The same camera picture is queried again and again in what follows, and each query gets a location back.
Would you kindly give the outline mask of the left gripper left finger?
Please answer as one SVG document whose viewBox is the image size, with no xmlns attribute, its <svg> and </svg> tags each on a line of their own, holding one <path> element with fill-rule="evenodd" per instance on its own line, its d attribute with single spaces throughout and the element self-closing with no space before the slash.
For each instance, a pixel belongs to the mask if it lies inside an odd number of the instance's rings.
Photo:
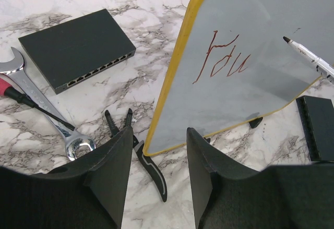
<svg viewBox="0 0 334 229">
<path fill-rule="evenodd" d="M 1 228 L 120 228 L 133 130 L 46 174 L 1 167 Z"/>
</svg>

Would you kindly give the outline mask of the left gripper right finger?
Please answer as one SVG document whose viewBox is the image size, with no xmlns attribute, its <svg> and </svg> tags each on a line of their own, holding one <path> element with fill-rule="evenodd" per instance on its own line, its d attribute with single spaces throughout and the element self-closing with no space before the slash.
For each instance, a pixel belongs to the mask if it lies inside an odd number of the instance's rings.
<svg viewBox="0 0 334 229">
<path fill-rule="evenodd" d="M 253 170 L 187 129 L 197 228 L 333 228 L 333 164 Z"/>
</svg>

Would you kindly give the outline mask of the yellow framed whiteboard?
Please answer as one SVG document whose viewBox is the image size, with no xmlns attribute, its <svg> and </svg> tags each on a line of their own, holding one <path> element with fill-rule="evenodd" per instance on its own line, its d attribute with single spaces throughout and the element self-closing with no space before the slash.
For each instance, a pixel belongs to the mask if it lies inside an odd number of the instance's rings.
<svg viewBox="0 0 334 229">
<path fill-rule="evenodd" d="M 286 107 L 333 63 L 333 0 L 190 0 L 144 145 L 153 156 Z"/>
</svg>

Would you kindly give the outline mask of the white marker pen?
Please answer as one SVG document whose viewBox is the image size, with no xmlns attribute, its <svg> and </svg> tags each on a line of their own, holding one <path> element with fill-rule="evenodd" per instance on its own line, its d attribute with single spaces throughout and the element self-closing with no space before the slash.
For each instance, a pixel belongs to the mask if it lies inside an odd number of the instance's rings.
<svg viewBox="0 0 334 229">
<path fill-rule="evenodd" d="M 333 66 L 327 63 L 321 57 L 311 52 L 302 44 L 297 43 L 288 37 L 283 37 L 283 39 L 291 48 L 293 48 L 297 53 L 299 53 L 309 63 L 311 63 L 316 68 L 316 71 L 320 73 L 323 78 L 326 78 L 329 82 L 333 84 Z"/>
</svg>

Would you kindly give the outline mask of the black flat box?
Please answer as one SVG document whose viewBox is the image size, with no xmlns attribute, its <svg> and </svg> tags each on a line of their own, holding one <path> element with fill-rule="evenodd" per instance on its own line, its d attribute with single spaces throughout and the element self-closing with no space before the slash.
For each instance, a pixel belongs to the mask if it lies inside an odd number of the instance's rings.
<svg viewBox="0 0 334 229">
<path fill-rule="evenodd" d="M 312 162 L 333 161 L 333 103 L 330 99 L 301 96 L 296 99 Z"/>
</svg>

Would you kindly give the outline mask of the red handled screwdriver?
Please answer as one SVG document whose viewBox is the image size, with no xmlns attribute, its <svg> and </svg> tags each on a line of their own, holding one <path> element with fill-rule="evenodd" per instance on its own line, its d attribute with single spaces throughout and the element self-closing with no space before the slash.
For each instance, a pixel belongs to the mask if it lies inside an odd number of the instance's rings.
<svg viewBox="0 0 334 229">
<path fill-rule="evenodd" d="M 47 110 L 44 110 L 43 108 L 39 107 L 34 101 L 32 101 L 26 94 L 23 94 L 16 90 L 10 83 L 5 81 L 4 79 L 1 79 L 1 96 L 8 97 L 13 99 L 19 104 L 25 104 L 33 109 L 37 109 L 41 111 L 42 113 L 46 114 L 47 116 L 53 118 L 54 120 L 62 123 L 65 127 L 68 129 L 74 131 L 75 127 L 71 125 L 70 123 L 62 120 L 61 118 L 51 114 Z"/>
</svg>

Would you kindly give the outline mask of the black network switch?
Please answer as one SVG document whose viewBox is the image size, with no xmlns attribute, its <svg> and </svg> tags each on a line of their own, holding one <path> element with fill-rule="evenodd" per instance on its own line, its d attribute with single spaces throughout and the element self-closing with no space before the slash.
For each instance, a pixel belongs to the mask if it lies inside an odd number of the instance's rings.
<svg viewBox="0 0 334 229">
<path fill-rule="evenodd" d="M 19 38 L 55 94 L 135 55 L 136 47 L 102 9 Z"/>
</svg>

